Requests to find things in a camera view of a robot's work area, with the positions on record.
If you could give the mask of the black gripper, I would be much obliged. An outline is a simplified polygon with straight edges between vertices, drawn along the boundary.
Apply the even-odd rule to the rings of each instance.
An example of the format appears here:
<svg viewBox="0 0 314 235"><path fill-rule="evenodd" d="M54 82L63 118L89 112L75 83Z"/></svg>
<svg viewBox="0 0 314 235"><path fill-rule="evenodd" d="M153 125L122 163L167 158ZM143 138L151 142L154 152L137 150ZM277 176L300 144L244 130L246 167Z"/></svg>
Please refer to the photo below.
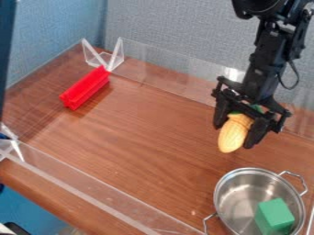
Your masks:
<svg viewBox="0 0 314 235"><path fill-rule="evenodd" d="M227 121L227 115L240 111L256 119L250 126L244 147L252 149L262 140L269 130L280 133L292 111L281 105L270 95L260 102L254 102L244 93L244 85L225 76L217 78L217 87L211 96L217 100L214 127L221 129Z"/></svg>

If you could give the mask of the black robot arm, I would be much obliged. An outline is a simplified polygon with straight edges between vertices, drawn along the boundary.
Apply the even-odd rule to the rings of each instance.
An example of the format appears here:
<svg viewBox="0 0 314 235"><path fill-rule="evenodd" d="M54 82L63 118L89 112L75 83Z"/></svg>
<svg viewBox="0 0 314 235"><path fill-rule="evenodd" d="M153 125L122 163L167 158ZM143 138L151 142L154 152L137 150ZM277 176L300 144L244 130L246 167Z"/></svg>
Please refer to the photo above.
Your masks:
<svg viewBox="0 0 314 235"><path fill-rule="evenodd" d="M248 128L241 145L250 149L270 131L282 131L292 116L274 99L274 93L284 85L285 70L296 67L293 61L301 58L306 47L314 0L231 0L231 4L240 18L257 17L261 24L244 81L217 78L214 127L223 131L223 125L241 116L241 124Z"/></svg>

